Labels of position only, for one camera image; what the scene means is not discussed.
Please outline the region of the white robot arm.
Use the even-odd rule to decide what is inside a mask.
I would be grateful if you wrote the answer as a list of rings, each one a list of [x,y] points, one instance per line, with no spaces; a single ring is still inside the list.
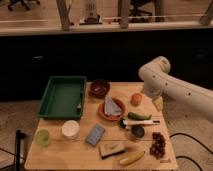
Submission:
[[[144,82],[143,93],[150,98],[165,93],[191,106],[213,123],[213,91],[170,76],[170,69],[169,60],[163,56],[144,64],[138,70]]]

